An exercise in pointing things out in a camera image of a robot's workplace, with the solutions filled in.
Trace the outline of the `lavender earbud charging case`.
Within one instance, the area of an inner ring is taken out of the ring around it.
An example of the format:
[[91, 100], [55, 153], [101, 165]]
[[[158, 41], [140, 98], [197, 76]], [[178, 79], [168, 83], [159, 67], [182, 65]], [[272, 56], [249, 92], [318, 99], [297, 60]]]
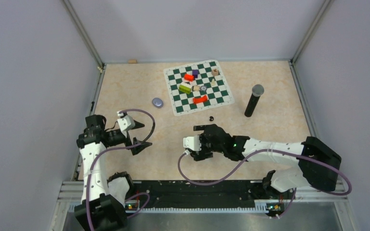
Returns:
[[164, 106], [164, 102], [160, 98], [152, 99], [152, 104], [156, 108], [162, 108]]

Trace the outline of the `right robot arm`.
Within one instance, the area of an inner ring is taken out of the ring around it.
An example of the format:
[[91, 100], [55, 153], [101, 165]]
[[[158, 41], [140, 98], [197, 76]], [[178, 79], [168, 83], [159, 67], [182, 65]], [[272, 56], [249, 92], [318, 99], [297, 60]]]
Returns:
[[320, 139], [308, 136], [303, 142], [262, 141], [249, 136], [232, 136], [216, 124], [194, 126], [201, 134], [185, 137], [183, 147], [195, 161], [221, 153], [232, 161], [272, 162], [288, 166], [270, 171], [264, 178], [263, 191], [277, 198], [292, 189], [311, 186], [332, 193], [336, 189], [341, 157]]

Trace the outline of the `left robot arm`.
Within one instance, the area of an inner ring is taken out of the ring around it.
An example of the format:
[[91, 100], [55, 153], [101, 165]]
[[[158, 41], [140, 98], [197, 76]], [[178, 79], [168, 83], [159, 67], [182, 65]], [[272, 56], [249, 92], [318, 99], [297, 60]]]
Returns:
[[128, 224], [125, 199], [133, 197], [135, 186], [127, 172], [107, 178], [106, 151], [128, 149], [136, 155], [152, 145], [148, 142], [151, 133], [143, 141], [129, 136], [130, 130], [145, 127], [143, 123], [134, 120], [127, 111], [118, 115], [118, 129], [106, 129], [103, 115], [86, 117], [86, 128], [76, 140], [84, 178], [81, 203], [74, 208], [74, 216], [86, 231], [117, 231]]

